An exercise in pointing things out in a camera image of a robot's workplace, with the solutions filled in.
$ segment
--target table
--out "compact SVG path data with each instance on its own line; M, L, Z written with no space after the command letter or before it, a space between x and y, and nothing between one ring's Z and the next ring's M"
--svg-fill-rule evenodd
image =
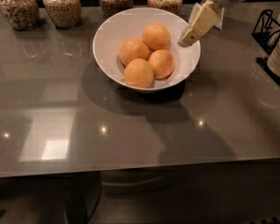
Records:
M57 30L44 9L28 32L0 15L0 177L279 159L280 88L251 36L265 8L278 13L280 2L227 9L193 74L154 94L120 87L96 64L100 8L84 7L73 30Z

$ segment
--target white bowl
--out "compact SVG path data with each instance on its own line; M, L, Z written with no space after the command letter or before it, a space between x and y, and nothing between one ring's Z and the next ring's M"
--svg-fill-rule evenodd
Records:
M176 58L174 72L164 79L154 79L150 88L142 89L125 84L124 66L119 60L119 47L131 37L141 37L145 25L157 22L166 26L171 34L169 50ZM187 23L171 12L140 7L122 11L107 19L97 30L93 39L93 54L104 73L118 84L140 92L154 92L167 89L187 78L195 69L201 54L200 42L188 48L177 44Z

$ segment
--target gray table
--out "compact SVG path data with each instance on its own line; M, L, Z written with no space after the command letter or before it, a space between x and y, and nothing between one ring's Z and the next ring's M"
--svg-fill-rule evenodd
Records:
M280 12L280 2L226 10L194 73L155 94L123 89L96 64L100 8L84 7L70 31L44 9L29 32L0 15L0 177L279 159L280 88L251 36L265 8Z

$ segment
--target round fruit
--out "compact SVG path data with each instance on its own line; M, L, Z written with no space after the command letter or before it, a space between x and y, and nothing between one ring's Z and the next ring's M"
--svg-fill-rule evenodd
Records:
M175 69L175 57L168 49L158 49L151 53L151 64L155 78L168 77Z
M124 69L124 81L137 88L148 88L154 78L150 63L144 59L134 59Z
M125 40L119 49L119 58L124 66L127 66L133 59L141 58L147 60L149 57L149 48L138 38L129 38Z
M162 24L150 23L142 29L141 39L151 50L167 49L171 35Z

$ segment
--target black wire rack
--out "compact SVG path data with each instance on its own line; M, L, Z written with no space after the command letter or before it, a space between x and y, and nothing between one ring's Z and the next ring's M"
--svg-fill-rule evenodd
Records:
M280 23L273 17L272 10L263 10L254 27L252 36L270 55L280 39Z

